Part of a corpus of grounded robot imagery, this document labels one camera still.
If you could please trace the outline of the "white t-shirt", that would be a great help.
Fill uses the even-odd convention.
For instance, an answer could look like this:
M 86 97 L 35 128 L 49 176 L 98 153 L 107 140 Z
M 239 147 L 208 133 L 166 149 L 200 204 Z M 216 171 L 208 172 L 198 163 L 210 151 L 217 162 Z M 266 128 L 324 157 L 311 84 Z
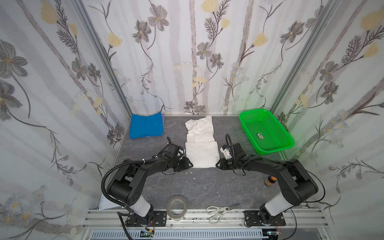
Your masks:
M 188 130 L 186 156 L 194 168 L 214 168 L 220 159 L 211 116 L 185 123 Z

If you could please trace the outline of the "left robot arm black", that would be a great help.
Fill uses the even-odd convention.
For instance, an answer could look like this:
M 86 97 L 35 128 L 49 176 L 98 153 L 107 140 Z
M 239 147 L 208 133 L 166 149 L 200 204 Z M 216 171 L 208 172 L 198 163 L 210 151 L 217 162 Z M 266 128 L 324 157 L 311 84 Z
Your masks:
M 139 161 L 126 159 L 107 171 L 102 178 L 103 196 L 127 210 L 126 213 L 117 212 L 117 215 L 129 240 L 132 237 L 128 227 L 140 225 L 147 228 L 160 220 L 156 218 L 153 205 L 142 196 L 147 177 L 169 169 L 175 174 L 194 166 L 186 157 L 183 147 L 172 143 L 169 137 L 167 140 L 167 145 L 152 158 Z

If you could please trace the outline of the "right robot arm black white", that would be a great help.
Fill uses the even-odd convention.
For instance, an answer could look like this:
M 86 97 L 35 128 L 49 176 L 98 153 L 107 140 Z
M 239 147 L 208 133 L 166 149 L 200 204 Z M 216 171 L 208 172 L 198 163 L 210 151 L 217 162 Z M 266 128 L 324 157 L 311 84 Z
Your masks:
M 280 192 L 262 204 L 258 211 L 245 213 L 245 225 L 271 226 L 284 218 L 283 212 L 291 210 L 302 203 L 310 203 L 309 198 L 319 192 L 317 182 L 323 188 L 323 200 L 326 188 L 322 181 L 312 172 L 305 169 L 297 159 L 274 161 L 261 156 L 247 155 L 239 143 L 233 144 L 229 134 L 225 135 L 226 144 L 221 148 L 224 158 L 216 163 L 222 171 L 258 172 L 268 175 L 268 179 L 278 183 Z

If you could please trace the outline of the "brown bottle orange cap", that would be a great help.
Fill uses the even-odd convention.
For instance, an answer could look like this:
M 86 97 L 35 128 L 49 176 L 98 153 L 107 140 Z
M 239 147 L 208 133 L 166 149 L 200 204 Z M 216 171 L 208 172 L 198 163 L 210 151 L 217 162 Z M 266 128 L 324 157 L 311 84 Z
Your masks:
M 265 185 L 267 187 L 272 187 L 276 182 L 277 182 L 277 179 L 275 177 L 268 176 L 267 179 L 265 180 Z

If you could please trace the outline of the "roll of clear tape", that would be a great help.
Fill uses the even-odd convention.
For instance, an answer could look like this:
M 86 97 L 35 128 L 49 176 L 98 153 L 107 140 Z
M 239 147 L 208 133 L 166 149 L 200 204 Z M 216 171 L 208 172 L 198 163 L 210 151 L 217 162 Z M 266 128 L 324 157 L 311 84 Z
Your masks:
M 171 197 L 166 205 L 167 216 L 173 221 L 181 221 L 187 214 L 188 204 L 184 197 L 173 196 Z

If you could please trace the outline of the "green plastic laundry basket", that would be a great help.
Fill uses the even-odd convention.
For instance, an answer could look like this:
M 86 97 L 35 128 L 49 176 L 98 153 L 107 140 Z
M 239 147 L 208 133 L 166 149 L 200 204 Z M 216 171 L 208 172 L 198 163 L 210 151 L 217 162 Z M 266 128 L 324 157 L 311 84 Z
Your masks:
M 239 114 L 241 127 L 259 155 L 269 155 L 291 149 L 293 137 L 266 109 L 255 109 Z

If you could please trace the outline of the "folded blue t-shirt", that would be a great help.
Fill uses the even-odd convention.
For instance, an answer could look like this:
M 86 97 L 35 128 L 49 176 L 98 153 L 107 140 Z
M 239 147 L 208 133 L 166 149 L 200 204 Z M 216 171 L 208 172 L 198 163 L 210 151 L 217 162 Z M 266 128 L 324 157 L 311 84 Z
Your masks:
M 164 120 L 162 113 L 150 116 L 132 115 L 130 139 L 144 137 L 158 137 L 164 133 Z

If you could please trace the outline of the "white handled scissors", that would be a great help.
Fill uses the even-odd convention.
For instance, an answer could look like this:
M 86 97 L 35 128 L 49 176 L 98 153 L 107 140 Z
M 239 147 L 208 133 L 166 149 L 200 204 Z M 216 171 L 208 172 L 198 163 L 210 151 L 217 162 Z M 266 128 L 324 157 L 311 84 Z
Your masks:
M 218 224 L 220 220 L 233 208 L 239 206 L 240 203 L 232 204 L 226 207 L 209 206 L 206 208 L 206 214 L 209 215 L 209 223 L 212 225 Z

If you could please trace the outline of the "aluminium corner wall profile right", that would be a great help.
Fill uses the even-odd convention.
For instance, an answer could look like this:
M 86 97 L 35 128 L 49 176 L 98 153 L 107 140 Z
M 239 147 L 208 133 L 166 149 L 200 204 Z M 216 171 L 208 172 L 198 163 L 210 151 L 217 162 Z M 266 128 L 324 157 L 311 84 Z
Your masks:
M 321 15 L 319 16 L 317 23 L 315 24 L 310 36 L 308 37 L 305 45 L 303 46 L 302 50 L 300 51 L 300 54 L 295 61 L 293 67 L 289 71 L 288 76 L 286 77 L 285 81 L 283 82 L 277 97 L 275 101 L 273 102 L 270 111 L 273 114 L 276 114 L 278 111 L 278 107 L 280 103 L 282 102 L 283 98 L 287 94 L 287 91 L 289 90 L 292 82 L 294 81 L 298 71 L 301 69 L 307 58 L 309 57 L 310 53 L 313 51 L 317 41 L 320 39 L 322 32 L 326 28 L 330 18 L 333 16 L 334 12 L 338 8 L 338 5 L 341 1 L 332 0 L 328 1 L 325 5 Z

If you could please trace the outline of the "aluminium corner wall profile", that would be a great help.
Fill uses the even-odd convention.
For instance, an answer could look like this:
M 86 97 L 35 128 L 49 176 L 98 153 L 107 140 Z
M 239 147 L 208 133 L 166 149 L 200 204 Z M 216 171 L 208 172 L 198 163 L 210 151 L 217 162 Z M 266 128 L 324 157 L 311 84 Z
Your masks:
M 83 4 L 82 1 L 78 0 L 72 0 L 72 4 L 74 5 L 74 8 L 86 30 L 86 33 L 88 37 L 91 40 L 91 43 L 93 45 L 94 50 L 96 51 L 99 59 L 102 62 L 103 67 L 106 69 L 107 76 L 109 80 L 111 81 L 115 92 L 117 96 L 120 99 L 120 102 L 123 105 L 123 108 L 129 118 L 132 117 L 132 110 L 127 102 L 126 96 L 123 93 L 123 90 L 119 84 L 119 81 L 114 73 L 113 67 L 111 65 L 111 62 L 109 60 L 107 52 L 103 48 L 103 44 L 93 26 L 93 23 L 87 13 L 87 10 L 85 8 L 85 5 Z
M 289 71 L 288 76 L 286 77 L 285 81 L 283 82 L 277 97 L 275 101 L 273 102 L 270 111 L 273 114 L 276 114 L 278 111 L 278 107 L 280 103 L 282 102 L 283 98 L 287 94 L 287 91 L 289 90 L 292 82 L 294 81 L 298 71 L 301 69 L 307 58 L 309 57 L 310 53 L 313 51 L 317 41 L 320 39 L 322 32 L 326 28 L 330 18 L 333 16 L 334 12 L 338 8 L 338 5 L 341 1 L 332 0 L 328 1 L 325 5 L 321 15 L 319 16 L 317 23 L 315 24 L 310 36 L 308 37 L 305 45 L 303 46 L 302 50 L 300 51 L 300 54 L 295 61 L 293 67 Z

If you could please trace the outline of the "aluminium corner wall profile left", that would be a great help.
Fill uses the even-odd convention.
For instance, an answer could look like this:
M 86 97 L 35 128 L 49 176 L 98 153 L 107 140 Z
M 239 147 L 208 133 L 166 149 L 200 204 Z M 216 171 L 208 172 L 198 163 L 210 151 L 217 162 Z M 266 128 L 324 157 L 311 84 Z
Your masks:
M 107 52 L 103 48 L 103 44 L 93 26 L 93 23 L 87 13 L 87 10 L 85 8 L 85 5 L 83 4 L 82 1 L 78 0 L 72 0 L 72 4 L 74 5 L 74 8 L 86 30 L 86 33 L 88 37 L 91 40 L 91 43 L 93 45 L 94 50 L 96 51 L 99 59 L 102 62 L 103 67 L 106 69 L 107 76 L 109 80 L 111 81 L 115 92 L 117 96 L 120 99 L 120 102 L 123 105 L 123 108 L 129 118 L 132 117 L 132 110 L 127 102 L 126 96 L 123 93 L 123 90 L 119 84 L 119 81 L 114 73 L 113 67 L 111 65 L 111 62 L 109 60 Z

